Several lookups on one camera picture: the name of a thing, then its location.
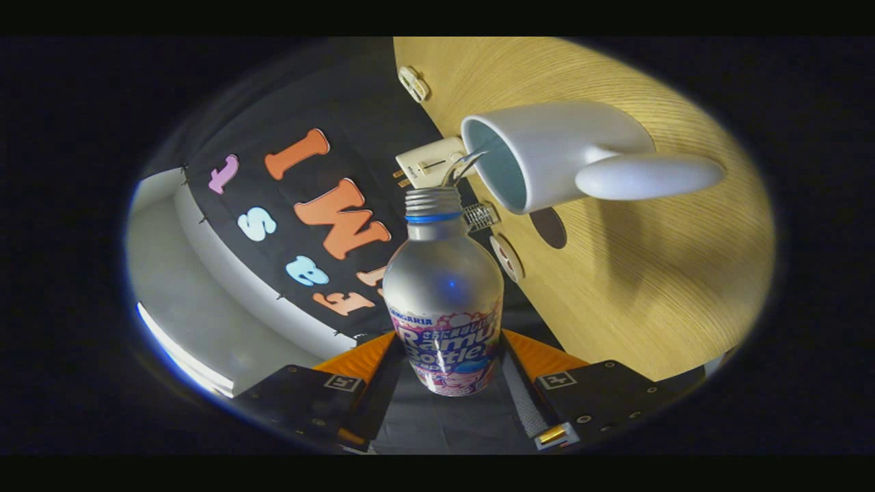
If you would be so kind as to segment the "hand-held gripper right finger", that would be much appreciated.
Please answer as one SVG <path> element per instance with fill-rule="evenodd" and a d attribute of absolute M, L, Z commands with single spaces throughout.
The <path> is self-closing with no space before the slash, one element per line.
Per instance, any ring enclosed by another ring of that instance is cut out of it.
<path fill-rule="evenodd" d="M 501 334 L 501 370 L 537 452 L 597 448 L 681 396 L 616 360 L 582 361 L 509 330 Z"/>

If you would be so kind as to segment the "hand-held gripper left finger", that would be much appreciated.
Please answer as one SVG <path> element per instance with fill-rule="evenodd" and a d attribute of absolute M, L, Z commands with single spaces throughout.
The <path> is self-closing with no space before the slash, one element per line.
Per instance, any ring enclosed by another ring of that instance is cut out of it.
<path fill-rule="evenodd" d="M 314 368 L 279 368 L 232 398 L 257 426 L 306 450 L 368 452 L 390 406 L 405 352 L 393 332 Z"/>

